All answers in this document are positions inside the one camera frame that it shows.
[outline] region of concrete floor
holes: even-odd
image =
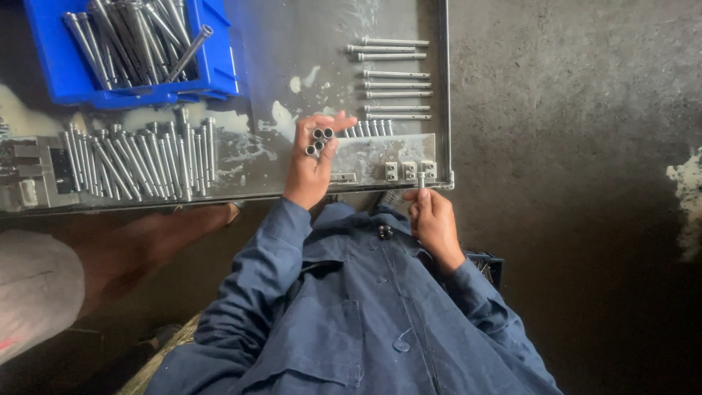
[[[702,391],[688,312],[702,266],[679,262],[689,212],[666,176],[702,146],[701,12],[692,0],[451,2],[456,189],[446,195],[464,245],[507,260],[503,294],[568,394]],[[89,374],[68,361],[96,368],[150,328],[187,320],[266,209],[255,203],[77,323],[104,334],[104,356],[95,335],[68,332],[3,367],[0,383],[61,393]]]

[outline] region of blue plastic bin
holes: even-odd
[[[209,25],[214,31],[196,54],[200,78],[101,91],[61,16],[66,11],[85,12],[88,0],[25,0],[51,99],[57,104],[90,103],[99,109],[116,110],[178,101],[197,102],[202,96],[225,99],[227,95],[238,95],[239,78],[234,71],[229,30],[239,37],[240,33],[227,20],[223,0],[186,0],[185,3],[193,37],[202,25]]]

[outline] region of left hand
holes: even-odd
[[[335,117],[313,115],[298,122],[293,143],[288,179],[285,182],[283,196],[309,210],[319,203],[329,188],[331,176],[331,159],[336,155],[338,141],[332,138],[319,154],[319,160],[305,153],[305,148],[312,140],[312,131],[316,128],[331,127],[335,132],[354,126],[356,117],[346,117],[340,111]]]

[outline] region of right hand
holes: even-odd
[[[409,207],[412,236],[419,239],[442,272],[456,270],[465,261],[465,256],[458,244],[451,202],[429,188],[411,190],[402,197],[412,201]]]
[[[312,131],[315,128],[327,127],[340,131],[354,126],[356,122],[358,122],[356,117],[347,118],[343,111],[335,117],[313,115],[298,122],[288,179],[285,181],[283,191],[284,197],[306,210],[322,200],[329,188],[331,160],[336,155],[338,140],[336,138],[329,140],[320,152],[319,160],[316,160],[305,153],[305,148],[312,140]]]

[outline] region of jacket sleeve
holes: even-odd
[[[555,386],[553,376],[527,338],[522,319],[469,259],[445,276],[444,284],[453,302],[476,328]]]
[[[234,257],[232,274],[203,312],[194,344],[176,347],[154,374],[147,394],[226,394],[256,362],[274,313],[302,268],[310,214],[285,197]]]

